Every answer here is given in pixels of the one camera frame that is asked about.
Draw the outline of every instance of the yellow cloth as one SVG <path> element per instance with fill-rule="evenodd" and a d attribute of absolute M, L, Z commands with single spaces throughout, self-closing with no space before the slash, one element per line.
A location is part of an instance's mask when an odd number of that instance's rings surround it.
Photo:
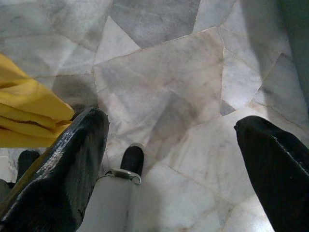
<path fill-rule="evenodd" d="M 74 111 L 0 54 L 0 147 L 50 146 Z"/>

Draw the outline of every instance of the marble floor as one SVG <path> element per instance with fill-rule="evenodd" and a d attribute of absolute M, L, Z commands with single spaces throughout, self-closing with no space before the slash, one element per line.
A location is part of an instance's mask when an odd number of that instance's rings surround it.
<path fill-rule="evenodd" d="M 136 231 L 273 231 L 233 126 L 258 115 L 309 145 L 276 0 L 0 0 L 0 52 L 77 111 L 107 112 L 104 165 L 144 145 Z M 0 149 L 0 178 L 21 150 Z"/>

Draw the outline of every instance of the yellow fabric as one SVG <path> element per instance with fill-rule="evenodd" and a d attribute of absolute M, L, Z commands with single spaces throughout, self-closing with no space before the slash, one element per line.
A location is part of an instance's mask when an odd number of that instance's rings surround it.
<path fill-rule="evenodd" d="M 74 111 L 0 54 L 0 147 L 50 146 Z"/>

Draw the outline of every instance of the white marble tile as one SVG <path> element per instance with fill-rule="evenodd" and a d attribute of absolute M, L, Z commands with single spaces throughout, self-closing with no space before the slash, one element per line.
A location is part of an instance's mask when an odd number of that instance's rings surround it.
<path fill-rule="evenodd" d="M 55 76 L 45 76 L 45 77 L 35 78 L 36 81 L 40 82 L 41 84 L 43 84 L 45 87 L 47 87 L 50 90 L 54 86 L 55 79 L 56 79 Z"/>
<path fill-rule="evenodd" d="M 308 125 L 303 125 L 300 127 L 299 125 L 284 118 L 280 113 L 276 112 L 272 108 L 260 105 L 255 101 L 250 102 L 248 106 L 264 115 L 267 120 L 280 127 L 282 130 L 295 135 L 306 147 L 309 147 Z"/>
<path fill-rule="evenodd" d="M 209 187 L 230 202 L 240 203 L 252 196 L 254 190 L 237 143 L 234 125 L 249 115 L 268 119 L 292 132 L 305 144 L 309 141 L 301 128 L 287 123 L 279 114 L 246 107 L 148 147 L 158 161 Z"/>
<path fill-rule="evenodd" d="M 3 5 L 0 1 L 0 37 L 26 36 L 54 31 L 37 2 Z"/>
<path fill-rule="evenodd" d="M 239 204 L 244 210 L 251 212 L 259 217 L 265 217 L 266 213 L 256 194 L 252 195 Z"/>
<path fill-rule="evenodd" d="M 11 161 L 8 156 L 3 156 L 2 154 L 5 148 L 1 148 L 0 151 L 0 179 L 6 182 L 14 181 L 14 170 L 11 168 Z"/>
<path fill-rule="evenodd" d="M 262 43 L 251 41 L 248 37 L 237 35 L 220 27 L 225 48 L 241 59 L 262 77 L 270 71 L 280 53 L 273 51 Z"/>
<path fill-rule="evenodd" d="M 192 33 L 200 0 L 114 0 L 113 20 L 146 48 Z"/>
<path fill-rule="evenodd" d="M 59 75 L 55 78 L 52 91 L 75 113 L 81 113 L 87 107 L 98 106 L 98 96 L 93 74 Z"/>
<path fill-rule="evenodd" d="M 234 111 L 235 111 L 235 109 L 232 106 L 230 106 L 229 104 L 227 104 L 226 101 L 224 101 L 224 100 L 221 101 L 220 114 L 222 116 L 228 115 L 228 114 L 230 114 Z"/>
<path fill-rule="evenodd" d="M 201 0 L 193 32 L 220 26 L 235 0 Z"/>
<path fill-rule="evenodd" d="M 266 216 L 259 217 L 237 206 L 224 227 L 225 232 L 274 232 Z"/>
<path fill-rule="evenodd" d="M 281 55 L 254 97 L 300 126 L 309 124 L 308 108 L 294 63 Z"/>
<path fill-rule="evenodd" d="M 222 50 L 210 29 L 96 65 L 111 132 L 145 131 L 155 140 L 219 117 Z"/>
<path fill-rule="evenodd" d="M 90 73 L 95 56 L 57 34 L 5 38 L 0 48 L 27 74 L 41 77 Z"/>
<path fill-rule="evenodd" d="M 224 27 L 292 56 L 276 0 L 238 0 Z"/>
<path fill-rule="evenodd" d="M 262 76 L 248 65 L 224 52 L 222 99 L 234 109 L 245 106 L 262 84 Z"/>
<path fill-rule="evenodd" d="M 143 179 L 136 231 L 218 232 L 211 191 L 156 163 Z"/>
<path fill-rule="evenodd" d="M 108 16 L 96 53 L 95 64 L 130 54 L 139 49 L 140 47 Z"/>
<path fill-rule="evenodd" d="M 55 30 L 96 51 L 112 0 L 39 0 Z"/>

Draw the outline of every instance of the metal bracket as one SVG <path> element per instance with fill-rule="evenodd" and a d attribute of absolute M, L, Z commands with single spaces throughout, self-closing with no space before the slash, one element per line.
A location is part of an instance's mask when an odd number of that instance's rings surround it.
<path fill-rule="evenodd" d="M 129 179 L 136 185 L 141 184 L 140 175 L 124 169 L 112 168 L 106 173 L 106 176 L 115 176 L 123 179 Z"/>

